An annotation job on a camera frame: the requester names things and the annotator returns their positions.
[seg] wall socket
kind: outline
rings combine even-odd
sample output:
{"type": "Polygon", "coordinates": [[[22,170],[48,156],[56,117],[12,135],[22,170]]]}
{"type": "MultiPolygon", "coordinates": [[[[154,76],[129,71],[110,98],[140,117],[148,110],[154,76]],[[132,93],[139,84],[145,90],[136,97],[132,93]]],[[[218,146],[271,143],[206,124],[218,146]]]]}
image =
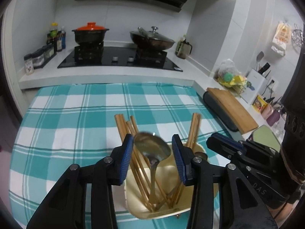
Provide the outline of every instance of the wall socket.
{"type": "Polygon", "coordinates": [[[276,81],[276,80],[274,79],[274,77],[271,77],[269,83],[271,83],[272,80],[274,81],[274,83],[270,84],[268,88],[269,88],[269,89],[272,89],[273,91],[275,91],[279,83],[278,83],[278,81],[276,81]]]}

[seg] black glass cooktop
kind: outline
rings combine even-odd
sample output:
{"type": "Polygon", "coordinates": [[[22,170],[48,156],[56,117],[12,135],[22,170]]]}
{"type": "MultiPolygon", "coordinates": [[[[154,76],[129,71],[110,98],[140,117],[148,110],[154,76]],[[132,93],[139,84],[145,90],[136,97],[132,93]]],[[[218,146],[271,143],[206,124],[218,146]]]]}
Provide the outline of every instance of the black glass cooktop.
{"type": "Polygon", "coordinates": [[[146,52],[141,49],[105,46],[95,49],[75,49],[57,68],[79,66],[130,66],[182,71],[166,57],[166,52],[146,52]]]}

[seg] yellow basket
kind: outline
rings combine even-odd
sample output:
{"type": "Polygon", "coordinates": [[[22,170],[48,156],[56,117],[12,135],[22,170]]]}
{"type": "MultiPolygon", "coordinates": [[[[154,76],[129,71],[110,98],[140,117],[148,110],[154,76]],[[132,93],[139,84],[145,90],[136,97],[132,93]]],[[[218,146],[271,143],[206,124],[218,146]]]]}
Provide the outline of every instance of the yellow basket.
{"type": "MultiPolygon", "coordinates": [[[[204,152],[204,148],[196,144],[194,147],[194,152],[204,152]]],[[[144,159],[141,157],[142,164],[145,168],[146,174],[150,177],[150,169],[147,167],[144,159]]],[[[177,185],[179,180],[179,175],[176,167],[175,158],[173,152],[171,152],[170,157],[161,161],[158,165],[156,171],[156,179],[161,183],[161,186],[165,193],[170,193],[172,189],[177,185]]],[[[168,216],[177,215],[186,211],[189,211],[192,203],[193,196],[193,186],[185,187],[179,200],[178,204],[175,204],[173,208],[168,208],[165,203],[160,210],[150,212],[142,201],[142,195],[135,181],[132,170],[129,167],[127,177],[125,180],[125,199],[126,206],[129,212],[137,217],[138,219],[160,219],[168,216]]],[[[214,197],[218,192],[218,184],[214,184],[214,197]]],[[[159,189],[156,187],[156,195],[159,199],[163,199],[159,189]]]]}

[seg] table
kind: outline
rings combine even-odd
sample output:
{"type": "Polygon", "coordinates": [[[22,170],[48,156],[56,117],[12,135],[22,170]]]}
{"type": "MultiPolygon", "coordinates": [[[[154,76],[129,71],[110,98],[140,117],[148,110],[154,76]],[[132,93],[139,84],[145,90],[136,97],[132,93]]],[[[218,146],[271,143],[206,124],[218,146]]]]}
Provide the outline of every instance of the table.
{"type": "MultiPolygon", "coordinates": [[[[209,150],[205,142],[215,131],[226,136],[229,133],[192,87],[145,83],[41,88],[23,118],[13,148],[10,168],[13,217],[25,227],[72,163],[95,164],[121,145],[115,114],[124,114],[125,118],[135,116],[139,130],[155,132],[170,142],[175,133],[183,141],[187,139],[193,113],[202,114],[198,143],[205,148],[212,164],[225,166],[228,160],[209,150]]],[[[179,229],[187,225],[188,213],[179,220],[135,218],[126,209],[123,187],[114,187],[113,197],[120,229],[179,229]]],[[[218,198],[214,208],[219,210],[218,198]]],[[[86,227],[91,228],[90,201],[86,202],[86,227]]]]}

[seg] white countertop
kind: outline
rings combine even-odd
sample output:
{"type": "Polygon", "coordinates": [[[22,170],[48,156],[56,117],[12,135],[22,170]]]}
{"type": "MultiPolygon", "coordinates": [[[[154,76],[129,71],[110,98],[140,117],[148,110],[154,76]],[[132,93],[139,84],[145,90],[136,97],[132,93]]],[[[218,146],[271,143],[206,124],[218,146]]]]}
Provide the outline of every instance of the white countertop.
{"type": "MultiPolygon", "coordinates": [[[[195,67],[187,60],[175,56],[173,50],[167,57],[173,61],[183,72],[124,66],[82,66],[60,68],[58,65],[73,51],[76,43],[68,43],[68,48],[57,55],[41,69],[36,69],[31,75],[24,75],[19,80],[20,89],[40,88],[45,86],[63,84],[93,84],[93,83],[141,83],[141,82],[165,82],[175,85],[192,86],[202,97],[208,87],[224,89],[213,78],[195,67]]],[[[105,46],[118,46],[117,43],[106,42],[105,46]]],[[[242,98],[236,98],[250,113],[259,126],[267,124],[260,113],[242,98]]],[[[240,132],[231,132],[235,140],[246,139],[251,132],[243,135],[240,132]]]]}

